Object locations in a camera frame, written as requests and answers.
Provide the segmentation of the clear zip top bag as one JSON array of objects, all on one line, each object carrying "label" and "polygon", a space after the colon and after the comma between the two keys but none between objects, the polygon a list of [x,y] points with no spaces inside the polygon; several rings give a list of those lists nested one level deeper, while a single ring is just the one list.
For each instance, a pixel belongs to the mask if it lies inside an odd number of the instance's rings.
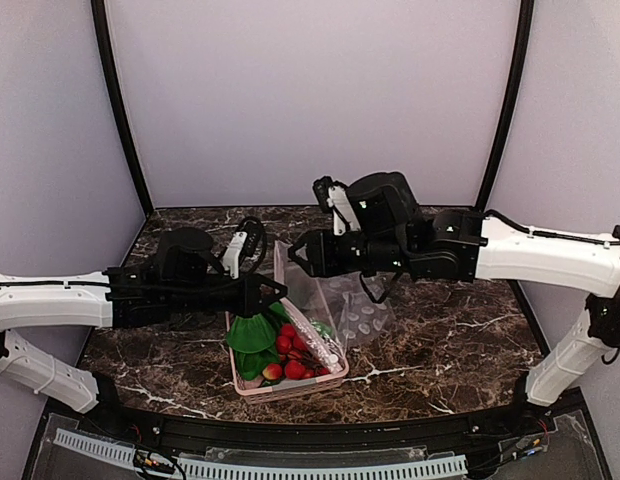
[{"label": "clear zip top bag", "polygon": [[[372,302],[358,274],[312,278],[287,258],[287,249],[279,240],[274,244],[274,279],[288,287],[282,304],[310,352],[339,374],[346,369],[347,350],[378,338],[395,320],[394,310],[389,300]],[[330,325],[334,338],[322,339],[311,320]]]}]

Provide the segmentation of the green toy cucumber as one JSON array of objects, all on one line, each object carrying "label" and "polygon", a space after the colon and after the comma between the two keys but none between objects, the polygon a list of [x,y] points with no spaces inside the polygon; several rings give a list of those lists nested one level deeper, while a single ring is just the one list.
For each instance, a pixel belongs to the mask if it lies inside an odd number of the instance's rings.
[{"label": "green toy cucumber", "polygon": [[334,338],[334,331],[330,325],[317,320],[311,320],[310,324],[322,339]]}]

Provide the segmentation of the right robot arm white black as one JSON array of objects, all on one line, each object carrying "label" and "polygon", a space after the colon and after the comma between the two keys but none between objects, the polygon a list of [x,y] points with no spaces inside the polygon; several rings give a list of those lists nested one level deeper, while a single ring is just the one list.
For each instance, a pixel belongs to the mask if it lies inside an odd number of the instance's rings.
[{"label": "right robot arm white black", "polygon": [[620,350],[620,225],[577,234],[524,226],[496,210],[446,209],[427,217],[405,176],[376,172],[345,185],[329,176],[313,191],[329,229],[302,234],[288,257],[306,274],[412,280],[514,280],[586,293],[583,312],[523,377],[526,404],[548,407],[591,365]]}]

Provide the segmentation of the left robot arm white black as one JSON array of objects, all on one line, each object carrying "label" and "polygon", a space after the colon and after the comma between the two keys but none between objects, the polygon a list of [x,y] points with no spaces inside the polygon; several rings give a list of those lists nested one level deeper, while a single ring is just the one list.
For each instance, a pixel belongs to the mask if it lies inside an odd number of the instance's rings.
[{"label": "left robot arm white black", "polygon": [[80,414],[118,406],[107,376],[72,367],[18,333],[26,327],[88,326],[136,329],[164,324],[176,314],[224,313],[251,317],[284,298],[286,286],[242,270],[244,260],[262,260],[267,240],[249,218],[220,254],[204,230],[184,227],[161,235],[142,264],[56,278],[0,274],[0,376],[53,398]]}]

